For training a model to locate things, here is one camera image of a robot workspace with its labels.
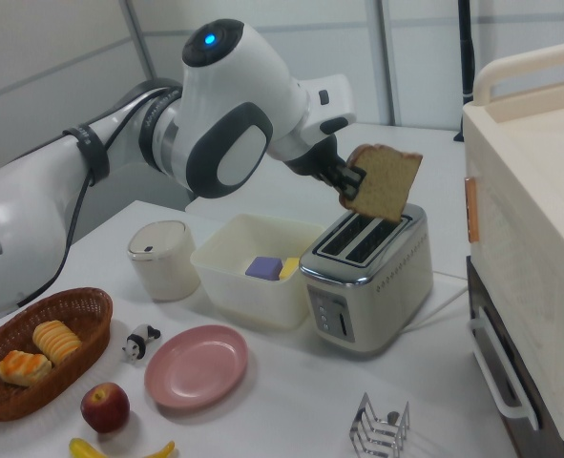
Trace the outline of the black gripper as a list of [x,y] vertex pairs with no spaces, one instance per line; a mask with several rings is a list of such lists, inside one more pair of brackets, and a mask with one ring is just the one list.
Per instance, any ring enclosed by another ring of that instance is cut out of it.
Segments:
[[366,171],[356,166],[347,166],[338,156],[337,138],[330,135],[311,147],[301,157],[284,163],[299,176],[312,176],[325,184],[338,184],[340,199],[357,197]]

